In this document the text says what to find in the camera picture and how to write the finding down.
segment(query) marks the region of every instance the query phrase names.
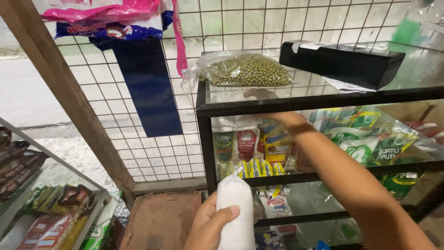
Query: wooden board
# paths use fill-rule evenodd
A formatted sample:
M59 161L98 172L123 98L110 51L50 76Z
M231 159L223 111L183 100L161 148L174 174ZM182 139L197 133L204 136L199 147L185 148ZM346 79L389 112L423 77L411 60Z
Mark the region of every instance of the wooden board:
M201 203L196 191L137 197L119 249L183 249Z
M183 189L192 188L194 190L206 190L206 179L184 179L184 180L171 180L171 181L157 181L157 182L145 182L136 183L133 194L161 194L167 192L176 192Z
M132 176L31 0L0 0L0 15L111 179L133 203Z

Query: blue plastic strip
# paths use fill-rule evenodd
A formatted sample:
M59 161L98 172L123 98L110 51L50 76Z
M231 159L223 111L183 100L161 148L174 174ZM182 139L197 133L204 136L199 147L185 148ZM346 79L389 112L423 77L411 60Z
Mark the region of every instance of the blue plastic strip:
M161 41L115 40L112 48L147 136L183 134Z

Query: wooden frame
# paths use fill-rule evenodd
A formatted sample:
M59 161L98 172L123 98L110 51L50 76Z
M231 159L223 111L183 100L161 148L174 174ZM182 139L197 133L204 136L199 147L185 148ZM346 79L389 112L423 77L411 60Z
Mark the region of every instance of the wooden frame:
M135 181L31 0L0 0L0 15L116 186L134 204Z

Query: wire mesh panel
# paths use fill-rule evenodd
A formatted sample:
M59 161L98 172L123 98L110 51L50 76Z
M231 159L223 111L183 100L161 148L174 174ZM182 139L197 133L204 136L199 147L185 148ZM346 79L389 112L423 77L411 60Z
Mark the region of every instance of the wire mesh panel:
M325 43L389 40L409 4L387 0L179 0L178 3L189 66L202 52L219 50L250 50L278 60L280 46L288 40ZM47 26L50 32L55 30L54 23ZM197 87L189 100L180 87L182 79L176 70L172 26L163 37L166 65L184 134L154 138L146 137L111 50L102 52L85 37L62 37L55 41L135 181L205 176L194 110ZM298 84L273 87L278 96L337 93L318 75L287 70Z

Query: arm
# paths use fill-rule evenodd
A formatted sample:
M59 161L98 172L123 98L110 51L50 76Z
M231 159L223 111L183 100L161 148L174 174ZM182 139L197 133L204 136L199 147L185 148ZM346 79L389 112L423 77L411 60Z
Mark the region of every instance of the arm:
M317 174L359 225L369 250L435 250L379 181L294 112L267 114L299 144Z

